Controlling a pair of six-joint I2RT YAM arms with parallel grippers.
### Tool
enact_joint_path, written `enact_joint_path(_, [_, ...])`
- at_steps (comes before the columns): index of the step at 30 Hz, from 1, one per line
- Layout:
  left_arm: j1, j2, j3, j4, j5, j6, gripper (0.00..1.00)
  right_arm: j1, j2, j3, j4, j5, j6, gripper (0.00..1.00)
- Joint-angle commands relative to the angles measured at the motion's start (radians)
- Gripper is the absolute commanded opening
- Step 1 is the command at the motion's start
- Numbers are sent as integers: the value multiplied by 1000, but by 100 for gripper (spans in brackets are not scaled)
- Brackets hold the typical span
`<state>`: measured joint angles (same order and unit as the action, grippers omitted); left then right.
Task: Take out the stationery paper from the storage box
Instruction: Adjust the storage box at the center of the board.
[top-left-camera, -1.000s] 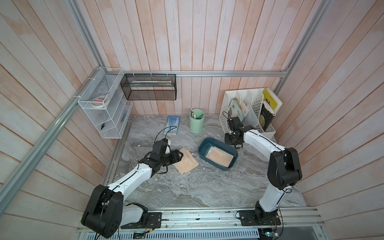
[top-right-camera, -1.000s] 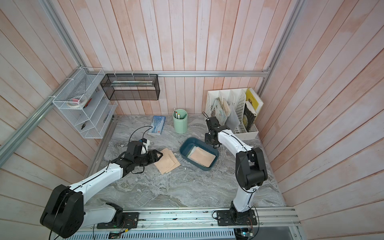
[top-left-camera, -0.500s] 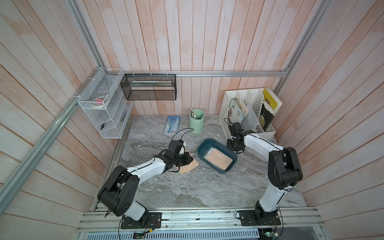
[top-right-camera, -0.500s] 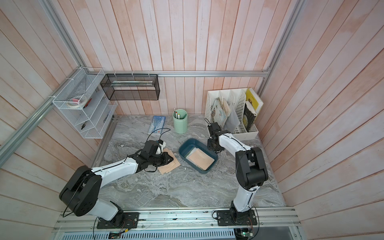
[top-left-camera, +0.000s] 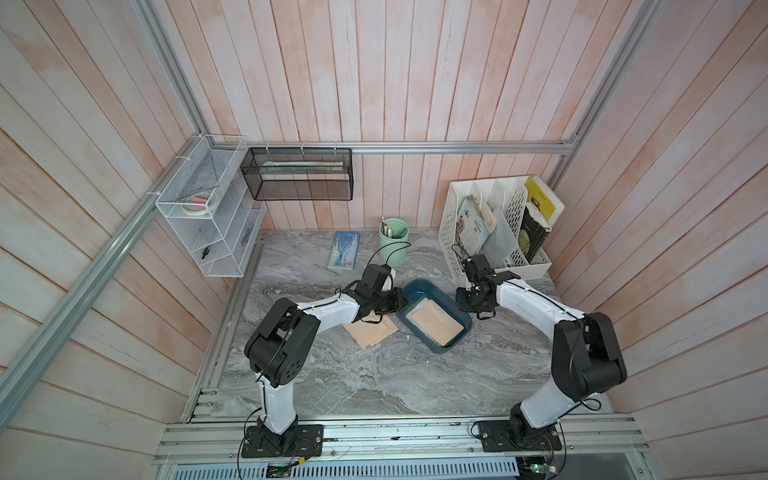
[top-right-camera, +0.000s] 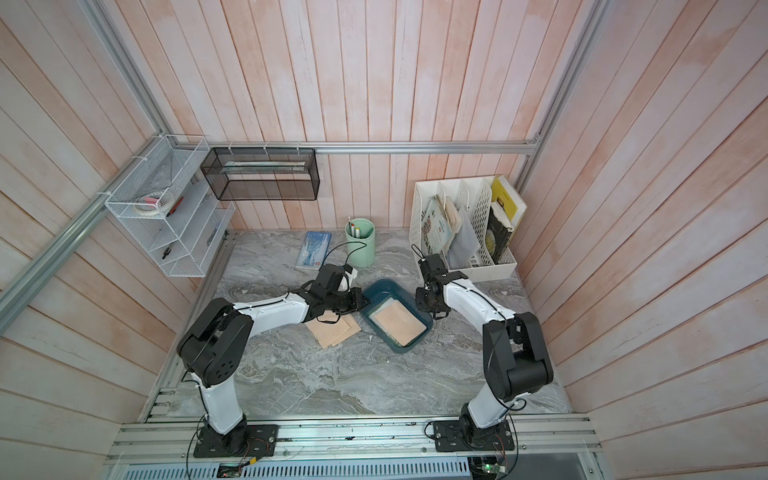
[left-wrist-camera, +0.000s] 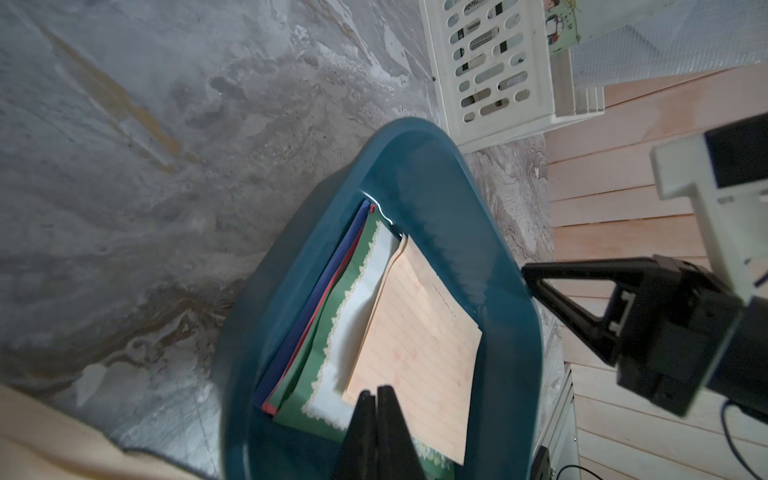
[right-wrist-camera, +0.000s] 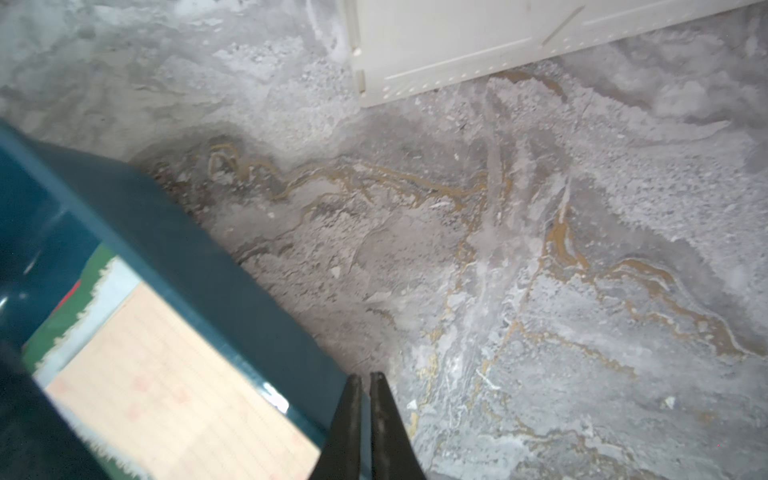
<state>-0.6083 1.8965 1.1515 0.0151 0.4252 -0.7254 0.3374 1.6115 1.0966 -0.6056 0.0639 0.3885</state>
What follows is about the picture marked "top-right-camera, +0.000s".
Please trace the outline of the brown stationery paper sheet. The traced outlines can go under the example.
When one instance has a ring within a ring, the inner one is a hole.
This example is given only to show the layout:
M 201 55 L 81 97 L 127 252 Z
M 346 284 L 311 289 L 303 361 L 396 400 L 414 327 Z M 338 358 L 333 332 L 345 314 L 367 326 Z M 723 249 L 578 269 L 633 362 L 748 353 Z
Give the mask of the brown stationery paper sheet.
M 327 311 L 305 325 L 322 349 L 338 345 L 361 331 L 352 315 L 339 316 L 332 311 Z

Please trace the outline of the brown paper stack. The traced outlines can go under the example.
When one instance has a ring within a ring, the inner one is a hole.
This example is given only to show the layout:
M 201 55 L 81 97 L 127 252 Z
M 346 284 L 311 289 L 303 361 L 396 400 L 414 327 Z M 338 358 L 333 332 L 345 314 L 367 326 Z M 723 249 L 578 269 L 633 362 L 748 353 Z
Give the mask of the brown paper stack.
M 427 327 L 399 300 L 388 298 L 369 314 L 372 322 L 397 346 L 406 347 Z

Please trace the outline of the dark teal storage box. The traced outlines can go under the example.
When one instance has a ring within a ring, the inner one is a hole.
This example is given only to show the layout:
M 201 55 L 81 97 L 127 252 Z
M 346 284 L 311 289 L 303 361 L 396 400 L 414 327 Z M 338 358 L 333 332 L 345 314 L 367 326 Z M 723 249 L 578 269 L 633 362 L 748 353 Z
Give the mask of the dark teal storage box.
M 433 328 L 433 319 L 417 308 L 411 293 L 391 279 L 380 279 L 363 290 L 369 304 L 360 310 L 374 332 L 398 354 L 411 351 Z

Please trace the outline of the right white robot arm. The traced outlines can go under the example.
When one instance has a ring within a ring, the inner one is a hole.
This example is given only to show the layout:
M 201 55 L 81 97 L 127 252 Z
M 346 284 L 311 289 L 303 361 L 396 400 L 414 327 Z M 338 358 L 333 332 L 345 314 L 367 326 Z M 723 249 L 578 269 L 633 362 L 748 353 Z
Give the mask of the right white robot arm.
M 417 261 L 423 285 L 417 308 L 433 318 L 457 313 L 482 336 L 485 385 L 462 408 L 459 425 L 469 437 L 502 423 L 515 400 L 554 380 L 554 368 L 538 318 L 518 313 L 482 293 L 460 271 L 450 271 L 437 254 Z

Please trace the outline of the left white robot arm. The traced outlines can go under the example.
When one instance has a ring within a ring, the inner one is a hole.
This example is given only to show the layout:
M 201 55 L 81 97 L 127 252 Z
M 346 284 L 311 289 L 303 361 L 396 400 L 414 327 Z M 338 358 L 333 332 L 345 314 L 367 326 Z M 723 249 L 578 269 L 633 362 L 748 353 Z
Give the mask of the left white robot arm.
M 251 303 L 211 300 L 177 345 L 177 355 L 197 384 L 207 426 L 224 437 L 245 421 L 232 376 L 248 340 L 288 325 L 316 320 L 330 312 L 335 320 L 369 304 L 353 285 L 350 265 L 320 267 L 316 278 L 288 293 Z

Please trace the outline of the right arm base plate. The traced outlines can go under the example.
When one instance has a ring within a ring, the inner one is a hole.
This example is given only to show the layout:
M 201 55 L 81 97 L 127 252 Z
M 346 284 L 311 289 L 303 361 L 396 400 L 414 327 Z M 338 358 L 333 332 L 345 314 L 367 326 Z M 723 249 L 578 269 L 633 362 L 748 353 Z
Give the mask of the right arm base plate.
M 480 429 L 468 420 L 441 420 L 432 424 L 435 449 L 438 452 L 498 451 L 512 452 L 515 435 L 508 423 Z

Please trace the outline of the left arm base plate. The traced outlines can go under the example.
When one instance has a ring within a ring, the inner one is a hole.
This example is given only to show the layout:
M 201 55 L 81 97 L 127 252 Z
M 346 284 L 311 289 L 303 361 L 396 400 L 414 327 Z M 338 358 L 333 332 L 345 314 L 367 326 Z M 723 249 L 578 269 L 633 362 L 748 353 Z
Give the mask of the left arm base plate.
M 227 434 L 219 434 L 206 425 L 201 429 L 194 458 L 262 458 L 271 457 L 279 426 L 275 424 L 246 425 L 241 423 Z

